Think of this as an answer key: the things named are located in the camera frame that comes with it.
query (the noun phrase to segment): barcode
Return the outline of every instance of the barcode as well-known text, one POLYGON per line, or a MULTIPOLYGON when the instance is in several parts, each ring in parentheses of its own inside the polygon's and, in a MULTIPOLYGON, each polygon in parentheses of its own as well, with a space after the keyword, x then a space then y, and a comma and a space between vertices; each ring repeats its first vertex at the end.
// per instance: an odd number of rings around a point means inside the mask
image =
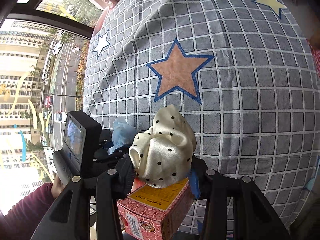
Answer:
POLYGON ((137 236, 138 238, 143 239, 137 218, 128 213, 127 213, 127 218, 128 218, 132 233, 134 233, 134 235, 137 236))

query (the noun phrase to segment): red checkered cloth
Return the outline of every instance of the red checkered cloth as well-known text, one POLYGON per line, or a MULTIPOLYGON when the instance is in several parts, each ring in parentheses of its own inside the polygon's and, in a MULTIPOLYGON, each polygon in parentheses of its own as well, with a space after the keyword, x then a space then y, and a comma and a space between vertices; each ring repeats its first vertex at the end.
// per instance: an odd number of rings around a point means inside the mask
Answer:
POLYGON ((311 48, 311 54, 313 56, 313 61, 315 62, 316 70, 318 73, 318 76, 320 77, 320 49, 314 49, 310 43, 309 46, 311 48))

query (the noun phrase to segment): red car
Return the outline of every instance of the red car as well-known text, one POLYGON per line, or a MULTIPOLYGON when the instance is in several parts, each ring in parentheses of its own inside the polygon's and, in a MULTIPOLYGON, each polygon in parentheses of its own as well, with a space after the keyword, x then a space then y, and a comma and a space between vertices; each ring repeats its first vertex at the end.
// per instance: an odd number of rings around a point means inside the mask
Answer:
POLYGON ((50 107, 50 106, 52 106, 52 103, 53 103, 53 96, 47 96, 47 97, 44 99, 43 105, 44 105, 45 107, 50 107))

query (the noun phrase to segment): black mount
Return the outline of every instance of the black mount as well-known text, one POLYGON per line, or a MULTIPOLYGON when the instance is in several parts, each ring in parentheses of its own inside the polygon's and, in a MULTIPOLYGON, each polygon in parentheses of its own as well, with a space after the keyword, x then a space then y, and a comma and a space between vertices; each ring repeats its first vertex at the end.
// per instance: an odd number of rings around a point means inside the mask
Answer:
POLYGON ((228 196, 233 197, 234 240, 290 239, 277 213, 249 176, 222 176, 194 155, 191 169, 199 178, 200 199, 207 199, 200 240, 226 239, 228 196))
MULTIPOLYGON (((114 158, 110 155, 105 164, 112 167, 99 176, 88 179, 74 176, 47 211, 31 240, 90 239, 90 196, 96 198, 98 240, 123 240, 116 200, 126 198, 135 177, 127 152, 125 146, 116 150, 114 158)), ((226 239, 227 196, 233 197, 234 240, 290 239, 271 204, 249 176, 224 177, 208 169, 204 160, 194 155, 191 169, 199 179, 199 199, 207 199, 200 240, 226 239)))

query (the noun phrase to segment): cream satin cloth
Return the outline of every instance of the cream satin cloth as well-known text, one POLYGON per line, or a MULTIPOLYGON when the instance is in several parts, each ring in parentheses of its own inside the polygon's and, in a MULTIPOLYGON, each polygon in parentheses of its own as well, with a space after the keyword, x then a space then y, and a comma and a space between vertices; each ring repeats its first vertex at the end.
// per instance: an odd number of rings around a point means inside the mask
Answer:
POLYGON ((152 126, 138 133, 129 149, 137 176, 146 184, 163 188, 184 179, 196 149, 196 136, 174 107, 162 107, 152 126))

